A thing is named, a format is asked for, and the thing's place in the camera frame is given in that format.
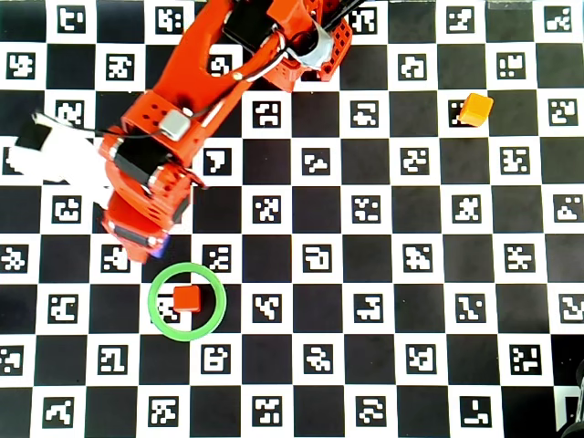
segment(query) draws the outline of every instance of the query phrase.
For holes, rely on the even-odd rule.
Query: checkerboard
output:
[[[244,94],[195,157],[212,188],[141,266],[7,148],[33,110],[116,123],[203,5],[0,2],[0,436],[554,436],[584,359],[582,3],[364,4],[329,83]],[[495,100],[480,128],[470,92]],[[228,307],[180,343],[146,297],[189,260]],[[159,299],[178,329],[213,311],[206,284],[172,311],[191,281]]]

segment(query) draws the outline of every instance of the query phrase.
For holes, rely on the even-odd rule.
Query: green ring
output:
[[[192,331],[182,331],[169,327],[169,325],[161,318],[160,313],[158,313],[158,306],[156,303],[156,298],[158,297],[158,292],[160,291],[161,286],[171,276],[182,274],[183,272],[194,272],[195,274],[202,276],[211,283],[215,293],[215,310],[213,314],[205,325]],[[164,336],[173,340],[179,340],[180,342],[190,342],[191,340],[200,339],[203,336],[212,333],[223,320],[226,309],[227,294],[225,294],[225,288],[221,284],[221,281],[219,281],[219,278],[217,278],[211,269],[205,266],[196,265],[195,263],[184,262],[167,267],[157,275],[156,278],[154,278],[152,286],[150,287],[150,292],[148,293],[148,313],[150,313],[152,323]]]

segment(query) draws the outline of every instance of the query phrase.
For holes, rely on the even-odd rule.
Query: white square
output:
[[[243,139],[292,137],[292,96],[285,91],[246,91],[241,98]]]
[[[45,114],[74,126],[80,121],[80,128],[95,129],[95,91],[86,89],[48,89],[45,91]],[[84,132],[85,137],[94,136]]]
[[[0,274],[0,285],[36,285],[40,265],[40,235],[2,235],[0,245],[28,245],[26,272],[12,270],[10,274]]]
[[[254,322],[254,313],[266,318]],[[294,327],[291,283],[243,283],[241,285],[241,332],[250,335],[291,334]]]
[[[390,139],[391,185],[440,185],[441,179],[440,139]]]
[[[461,30],[474,23],[474,32],[448,33],[448,6],[467,6],[473,8],[472,17],[464,14],[458,17],[457,28]],[[481,44],[486,41],[485,36],[485,1],[483,0],[449,0],[436,2],[436,42],[438,44]]]
[[[87,386],[138,386],[139,377],[140,334],[88,335]]]
[[[438,89],[438,53],[435,44],[389,44],[387,61],[391,91]]]
[[[204,245],[219,245],[230,246],[229,250],[229,265],[230,272],[221,270],[221,268],[211,268],[217,275],[219,280],[224,285],[237,285],[242,282],[242,236],[241,235],[207,235],[197,234],[193,235],[191,240],[193,263],[203,265],[203,246]],[[192,274],[194,284],[201,284],[205,280],[197,274]]]
[[[499,375],[501,376],[501,386],[554,386],[554,370],[552,368],[550,335],[499,334],[498,346]],[[521,371],[523,369],[523,365],[521,361],[517,362],[522,351],[514,350],[512,352],[510,350],[511,346],[527,346],[525,348],[528,348],[529,350],[531,350],[531,346],[538,347],[538,351],[536,349],[535,353],[536,356],[539,356],[539,360],[541,362],[541,374],[512,374],[512,369],[514,372]]]
[[[292,185],[341,185],[340,139],[293,138],[290,155]]]
[[[448,384],[445,334],[396,333],[394,339],[396,384],[423,386]],[[415,350],[415,346],[420,346],[419,351]],[[427,346],[433,346],[433,349],[428,349]],[[413,369],[422,369],[423,372],[408,373],[408,364]]]
[[[253,425],[256,413],[254,397],[257,397],[256,402],[259,403],[258,409],[260,410],[266,408],[266,403],[269,403],[271,407],[275,405],[274,401],[279,401],[279,397],[282,398],[282,415],[279,418],[274,418],[270,414],[266,418],[268,421],[280,423],[281,426]],[[294,387],[292,385],[243,385],[241,387],[241,436],[294,438]]]
[[[2,347],[23,347],[21,362],[15,368],[22,368],[22,375],[0,375],[0,388],[26,388],[35,384],[35,357],[37,355],[37,337],[35,335],[2,335],[0,338],[0,353]]]
[[[33,388],[32,406],[30,413],[30,436],[38,438],[77,438],[85,435],[85,406],[86,406],[85,386],[36,386]],[[67,405],[61,404],[67,410],[65,416],[61,417],[69,422],[64,428],[43,429],[43,419],[48,412],[44,410],[45,398],[62,397],[73,399],[73,418],[69,417],[70,409]],[[58,410],[50,414],[55,414],[52,418],[59,418]]]
[[[292,283],[330,284],[342,278],[342,235],[292,235]]]
[[[87,335],[89,333],[89,284],[38,285],[35,333],[37,335]]]
[[[91,0],[63,0],[47,4],[47,42],[49,44],[95,44],[98,41],[98,11]],[[85,32],[76,31],[85,26]]]
[[[388,5],[385,2],[368,2],[345,16],[353,31],[352,46],[387,44]]]
[[[489,137],[492,185],[540,185],[539,137]]]
[[[574,419],[568,418],[566,412],[567,397],[578,398],[580,396],[580,388],[574,386],[554,386],[554,400],[556,405],[556,432],[559,431],[567,422],[573,422]]]
[[[157,305],[161,318],[173,329],[181,331],[191,331],[193,324],[193,313],[173,312],[174,299],[172,293],[177,286],[190,286],[184,283],[164,283],[158,293]],[[161,332],[151,322],[148,311],[148,294],[150,284],[140,285],[140,333],[142,335],[161,335]]]
[[[565,23],[565,16],[558,16],[558,20],[546,20],[544,10],[546,6],[568,6],[570,20]],[[558,32],[560,26],[565,26],[566,32]],[[582,33],[582,2],[577,0],[537,0],[533,2],[533,30],[537,43],[581,43],[584,40]]]
[[[443,239],[442,235],[402,235],[394,234],[391,236],[391,263],[393,266],[392,276],[395,284],[439,284],[444,282],[443,267]],[[413,263],[410,267],[412,272],[406,271],[405,263]],[[430,261],[431,271],[428,270],[428,261]]]
[[[448,334],[496,334],[498,319],[495,283],[444,284],[444,316]]]
[[[547,310],[550,333],[584,334],[584,283],[549,283]]]
[[[160,398],[168,397],[169,402],[174,402],[178,397],[178,427],[164,427],[159,422],[158,426],[149,427],[149,416],[151,415],[150,397]],[[138,402],[136,411],[136,436],[144,438],[188,438],[190,436],[191,415],[191,387],[189,385],[141,385],[138,387]]]
[[[352,114],[351,103],[355,107]],[[341,91],[339,110],[341,138],[388,139],[390,137],[388,91]]]
[[[386,235],[391,230],[391,187],[341,186],[340,215],[344,235]]]
[[[194,2],[182,0],[148,1],[144,4],[144,42],[147,45],[175,46],[181,42],[184,32],[193,21]],[[156,32],[157,23],[164,26],[163,33]],[[182,30],[181,34],[173,33],[179,30]]]
[[[578,137],[584,126],[583,111],[584,89],[538,89],[539,136]],[[570,126],[576,118],[578,124]]]
[[[544,284],[548,282],[548,264],[546,260],[546,237],[543,234],[494,234],[493,235],[493,262],[495,266],[496,283],[535,283]],[[507,254],[504,245],[514,245],[516,248],[522,244],[534,245],[536,272],[529,272],[529,263],[532,260],[525,260],[522,266],[527,264],[527,270],[509,270],[506,272]],[[511,260],[511,265],[515,267],[518,263]]]
[[[305,345],[311,346],[306,357]],[[322,348],[329,345],[332,345],[332,360]],[[305,362],[307,369],[312,370],[312,373],[305,373]],[[343,334],[295,333],[292,335],[292,382],[294,385],[343,385],[345,383]]]
[[[229,351],[220,351],[220,346],[230,346]],[[221,353],[223,360],[214,360]],[[221,368],[229,362],[231,372],[222,374]],[[191,341],[191,384],[197,385],[204,381],[205,385],[241,385],[242,382],[242,336],[239,333],[211,333]]]
[[[106,246],[102,260],[102,246]],[[94,285],[137,285],[142,278],[142,264],[129,260],[120,241],[110,234],[91,235],[89,281]]]
[[[367,397],[369,409],[357,412],[357,397]],[[378,404],[384,407],[385,426],[362,426],[357,423],[357,416],[363,422],[375,419]],[[388,438],[398,436],[397,388],[395,385],[348,385],[345,386],[345,437],[346,438]]]
[[[491,404],[490,415],[485,416],[488,412],[476,412],[476,416],[467,417],[466,421],[471,424],[481,424],[481,422],[490,422],[491,427],[465,426],[463,427],[463,418],[461,418],[461,397],[489,397]],[[498,385],[455,385],[448,387],[448,411],[450,413],[450,436],[452,438],[492,438],[495,436],[504,436],[503,432],[503,404],[501,400],[501,387]]]
[[[79,187],[44,185],[41,189],[40,232],[43,235],[90,235],[93,200]]]
[[[145,90],[145,45],[97,44],[95,59],[95,89],[97,91]]]
[[[211,137],[193,159],[193,171],[209,187],[237,187],[243,184],[244,144],[240,138]],[[204,163],[208,162],[205,171]]]
[[[442,232],[445,235],[493,233],[493,197],[490,185],[442,185],[440,199]]]
[[[343,332],[345,334],[386,335],[395,332],[393,285],[344,283],[342,287]],[[369,308],[356,307],[356,299],[360,303],[367,303]]]
[[[26,54],[34,54],[34,61]],[[14,78],[8,78],[9,71],[15,75]],[[46,85],[47,44],[0,42],[0,89],[42,91]]]
[[[491,89],[536,89],[536,43],[489,43],[486,45],[486,87]],[[501,68],[497,74],[497,65]],[[526,78],[522,79],[522,68]]]
[[[292,187],[244,185],[241,193],[244,235],[292,234]]]
[[[485,89],[439,89],[438,90],[438,135],[441,138],[487,138],[489,136],[488,120],[483,125],[476,126],[450,126],[451,109],[462,108],[464,102],[471,93],[487,96]]]
[[[561,196],[566,202],[559,210],[554,206],[554,196]],[[584,184],[543,184],[544,232],[552,235],[584,234]]]

